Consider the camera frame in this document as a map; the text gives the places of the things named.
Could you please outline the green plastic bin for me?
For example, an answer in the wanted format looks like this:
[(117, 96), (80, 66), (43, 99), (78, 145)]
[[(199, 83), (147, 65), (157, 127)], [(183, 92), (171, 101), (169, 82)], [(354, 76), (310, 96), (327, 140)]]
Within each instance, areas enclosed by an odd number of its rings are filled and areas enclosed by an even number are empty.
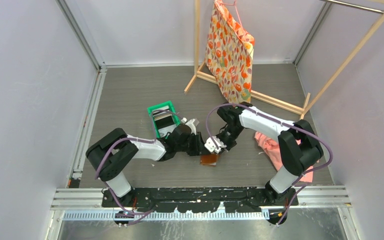
[(147, 112), (157, 138), (166, 138), (181, 123), (170, 100), (148, 107)]

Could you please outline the brown leather card holder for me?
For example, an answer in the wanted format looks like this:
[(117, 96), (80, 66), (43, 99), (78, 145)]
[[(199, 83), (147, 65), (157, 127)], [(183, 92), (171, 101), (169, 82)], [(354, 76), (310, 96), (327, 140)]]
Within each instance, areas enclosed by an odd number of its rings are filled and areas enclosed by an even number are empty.
[(217, 165), (219, 155), (218, 154), (207, 154), (200, 156), (200, 164), (202, 166), (215, 167)]

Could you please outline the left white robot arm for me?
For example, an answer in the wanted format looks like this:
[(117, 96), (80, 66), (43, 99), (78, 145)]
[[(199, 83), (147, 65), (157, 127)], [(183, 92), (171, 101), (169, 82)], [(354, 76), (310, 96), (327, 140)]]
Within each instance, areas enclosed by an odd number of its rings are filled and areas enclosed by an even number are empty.
[(167, 136), (156, 139), (134, 137), (122, 128), (115, 128), (90, 146), (85, 157), (95, 169), (95, 178), (112, 189), (115, 202), (121, 207), (128, 207), (134, 197), (132, 187), (123, 174), (127, 164), (134, 159), (163, 162), (172, 159), (178, 152), (191, 157), (210, 154), (201, 133), (182, 123)]

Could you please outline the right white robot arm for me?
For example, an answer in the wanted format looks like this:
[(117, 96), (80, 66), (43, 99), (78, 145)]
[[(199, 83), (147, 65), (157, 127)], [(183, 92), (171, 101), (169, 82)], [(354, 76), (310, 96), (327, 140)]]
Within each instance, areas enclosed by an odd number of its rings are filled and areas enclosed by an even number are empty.
[(216, 111), (226, 125), (221, 132), (206, 140), (204, 146), (210, 153), (229, 151), (237, 144), (236, 139), (244, 129), (262, 133), (279, 145), (282, 166), (266, 183), (264, 190), (271, 205), (279, 205), (303, 173), (324, 156), (321, 144), (306, 120), (280, 119), (248, 102), (224, 103)]

